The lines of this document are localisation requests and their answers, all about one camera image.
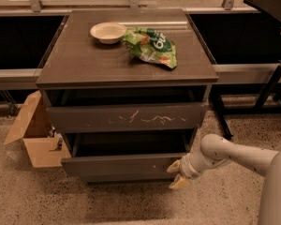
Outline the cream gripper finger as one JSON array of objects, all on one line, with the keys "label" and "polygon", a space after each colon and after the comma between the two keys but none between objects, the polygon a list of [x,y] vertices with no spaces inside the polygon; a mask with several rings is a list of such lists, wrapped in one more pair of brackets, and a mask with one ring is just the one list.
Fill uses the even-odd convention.
[{"label": "cream gripper finger", "polygon": [[168,173],[178,173],[180,171],[180,159],[175,160],[168,168]]},{"label": "cream gripper finger", "polygon": [[172,190],[178,190],[181,188],[185,188],[188,184],[189,184],[189,179],[187,177],[177,174],[173,182],[169,185],[169,188]]}]

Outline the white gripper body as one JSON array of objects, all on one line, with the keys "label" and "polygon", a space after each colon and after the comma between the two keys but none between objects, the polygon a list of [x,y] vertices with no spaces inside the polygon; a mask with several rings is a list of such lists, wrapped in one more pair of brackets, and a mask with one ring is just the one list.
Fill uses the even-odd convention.
[{"label": "white gripper body", "polygon": [[188,153],[181,158],[180,173],[189,179],[196,179],[203,173],[203,156],[195,153]]}]

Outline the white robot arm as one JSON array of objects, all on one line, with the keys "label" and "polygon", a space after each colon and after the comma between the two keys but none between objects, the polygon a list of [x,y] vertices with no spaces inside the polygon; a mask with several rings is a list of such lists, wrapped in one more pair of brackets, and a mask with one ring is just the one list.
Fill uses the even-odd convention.
[{"label": "white robot arm", "polygon": [[189,180],[231,161],[264,177],[258,225],[281,225],[281,151],[233,143],[216,134],[205,135],[198,149],[167,168],[168,173],[176,173],[170,189],[183,188]]}]

